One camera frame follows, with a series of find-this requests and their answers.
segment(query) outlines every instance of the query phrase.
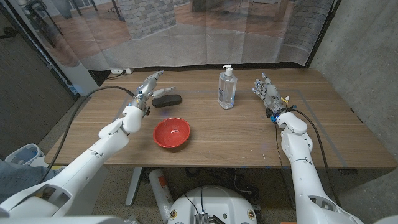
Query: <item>wire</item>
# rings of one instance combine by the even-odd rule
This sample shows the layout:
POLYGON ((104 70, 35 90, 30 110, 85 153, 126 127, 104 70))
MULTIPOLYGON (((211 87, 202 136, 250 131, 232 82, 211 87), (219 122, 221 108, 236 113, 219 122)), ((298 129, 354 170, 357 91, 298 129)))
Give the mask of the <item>wire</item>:
POLYGON ((126 74, 126 71, 125 71, 125 70, 123 70, 123 72, 120 73, 119 75, 115 75, 115 76, 113 76, 113 77, 105 78, 105 80, 112 80, 112 79, 114 79, 114 78, 116 78, 116 77, 120 77, 120 76, 122 76, 122 75, 124 75, 124 74, 126 74))
POLYGON ((86 95, 86 97, 77 105, 76 109, 75 109, 74 112, 72 113, 72 116, 71 116, 71 118, 70 118, 70 120, 69 120, 69 123, 68 123, 68 125, 67 125, 67 128, 66 128, 66 130, 65 130, 65 134, 63 134, 61 143, 60 143, 60 145, 59 145, 59 147, 58 147, 58 149, 57 149, 57 151, 56 151, 54 157, 52 158, 52 161, 51 161, 50 165, 47 167, 47 170, 45 171, 44 175, 43 175, 42 178, 39 180, 39 183, 43 182, 43 180, 45 179, 45 177, 47 176, 47 174, 49 174, 49 172, 50 172, 52 166, 53 166, 54 163, 55 163, 55 160, 57 159, 58 155, 60 154, 60 151, 61 151, 61 148, 62 148, 62 146, 63 146, 63 143, 65 142, 65 140, 66 140, 66 138, 67 138, 67 134, 68 134, 68 132, 69 132, 70 126, 72 125, 72 121, 73 121, 73 119, 75 118, 75 116, 76 116, 76 114, 77 114, 79 108, 80 108, 80 107, 82 106, 82 104, 89 98, 89 96, 91 96, 93 93, 95 93, 95 92, 97 92, 97 91, 100 91, 100 90, 105 90, 105 89, 119 89, 119 90, 124 90, 124 91, 125 91, 127 94, 129 94, 130 96, 132 96, 132 97, 135 96, 133 92, 131 92, 130 90, 128 90, 128 89, 126 89, 126 88, 120 87, 120 86, 104 86, 104 87, 99 87, 99 88, 97 88, 97 89, 95 89, 95 90, 89 92, 89 93, 86 95))
POLYGON ((329 166, 328 166, 328 161, 326 160, 326 155, 325 155, 325 150, 323 149, 323 145, 322 145, 322 141, 321 141, 321 137, 319 135, 318 129, 317 127, 315 127, 314 123, 311 121, 311 119, 305 115, 303 112, 296 110, 294 108, 288 108, 288 111, 295 111, 298 112, 299 114, 301 114, 305 119, 307 119, 307 121, 311 124, 311 126, 313 127, 313 129, 315 130, 315 133, 317 134, 317 138, 318 138, 318 142, 319 142, 319 146, 321 148, 321 153, 322 153, 322 158, 323 158, 323 163, 325 164, 325 169, 326 169, 326 175, 328 176, 328 180, 329 180, 329 184, 330 184, 330 188, 331 188, 331 192, 333 193, 333 196, 335 197, 336 203, 339 207, 341 207, 340 204, 340 200, 337 197, 337 194, 333 188, 333 184, 331 183, 331 177, 329 174, 329 166))
POLYGON ((188 201, 189 202, 191 202, 191 204, 193 205, 193 207, 195 208, 195 210, 197 211, 197 215, 199 214, 199 212, 198 212, 198 209, 197 209, 197 207, 192 203, 192 201, 191 200, 189 200, 189 198, 187 197, 187 195, 186 194, 184 194, 185 195, 185 197, 188 199, 188 201))
POLYGON ((205 209, 203 208, 203 194, 201 192, 201 186, 200 186, 200 198, 201 198, 201 212, 203 212, 203 214, 204 214, 205 209))
POLYGON ((235 189, 238 190, 238 191, 240 191, 240 192, 252 194, 251 190, 241 190, 241 189, 239 189, 239 188, 236 186, 236 168, 235 168, 234 186, 235 186, 235 189))

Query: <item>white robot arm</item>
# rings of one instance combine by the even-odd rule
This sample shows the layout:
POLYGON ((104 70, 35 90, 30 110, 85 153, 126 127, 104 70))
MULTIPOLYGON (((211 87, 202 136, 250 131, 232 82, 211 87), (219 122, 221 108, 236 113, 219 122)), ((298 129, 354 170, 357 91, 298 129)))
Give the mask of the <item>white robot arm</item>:
POLYGON ((337 206, 323 190, 312 162, 313 143, 307 124, 283 106, 282 98, 271 80, 256 80, 253 92, 264 101, 267 116, 284 130, 282 149, 292 167, 298 224, 362 224, 354 215, 337 206))
POLYGON ((11 218, 62 217, 67 215, 72 202, 98 169, 116 152, 129 143, 128 134, 140 130, 141 120, 149 114, 146 101, 152 94, 161 97, 174 87, 152 93, 163 71, 149 76, 136 90, 136 96, 119 118, 99 132, 99 138, 89 149, 77 157, 54 178, 25 189, 0 205, 0 210, 11 218))

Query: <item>brick wall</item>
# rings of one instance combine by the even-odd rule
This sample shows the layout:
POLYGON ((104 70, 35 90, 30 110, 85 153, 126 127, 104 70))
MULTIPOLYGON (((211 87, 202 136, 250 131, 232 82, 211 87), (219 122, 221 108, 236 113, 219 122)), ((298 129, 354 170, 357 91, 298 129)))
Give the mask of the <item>brick wall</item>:
POLYGON ((181 4, 188 3, 189 0, 173 0, 173 2, 174 2, 174 6, 179 6, 181 4))
POLYGON ((303 0, 297 3, 289 19, 284 44, 311 52, 326 20, 332 0, 303 0))
POLYGON ((119 4, 133 39, 176 24, 173 0, 119 0, 119 4))

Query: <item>clear plastic bottle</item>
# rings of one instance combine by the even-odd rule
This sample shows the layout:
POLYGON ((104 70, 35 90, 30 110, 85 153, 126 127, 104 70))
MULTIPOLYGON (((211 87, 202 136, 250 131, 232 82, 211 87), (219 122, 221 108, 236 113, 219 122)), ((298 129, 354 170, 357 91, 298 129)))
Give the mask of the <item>clear plastic bottle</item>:
POLYGON ((234 106, 236 83, 238 79, 232 73, 232 65, 224 65, 225 72, 220 73, 218 81, 218 103, 224 109, 230 109, 234 106))

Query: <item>wooden table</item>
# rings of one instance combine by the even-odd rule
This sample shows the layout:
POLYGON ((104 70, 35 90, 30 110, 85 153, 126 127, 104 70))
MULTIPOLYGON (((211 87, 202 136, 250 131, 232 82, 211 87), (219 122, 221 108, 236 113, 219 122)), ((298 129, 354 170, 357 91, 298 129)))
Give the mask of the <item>wooden table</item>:
MULTIPOLYGON (((129 136, 130 143, 106 161, 112 165, 174 167, 280 167, 275 126, 266 118, 265 107, 251 88, 254 80, 265 72, 282 96, 290 96, 289 104, 307 114, 316 124, 332 168, 393 168, 396 161, 372 132, 351 112, 350 107, 316 70, 234 70, 238 78, 235 105, 222 109, 217 102, 218 74, 223 70, 165 71, 158 88, 176 86, 182 103, 154 108, 142 121, 141 130, 129 136), (166 118, 183 118, 191 126, 188 141, 176 150, 164 149, 154 142, 155 126, 166 118)), ((117 85, 135 90, 153 70, 134 72, 103 86, 117 85)), ((114 119, 130 102, 125 92, 105 90, 95 94, 77 116, 57 159, 69 164, 98 140, 98 132, 114 119)), ((308 124, 317 167, 323 167, 322 155, 314 130, 308 124)), ((289 162, 278 142, 282 162, 289 162)), ((58 143, 47 154, 54 155, 58 143)))

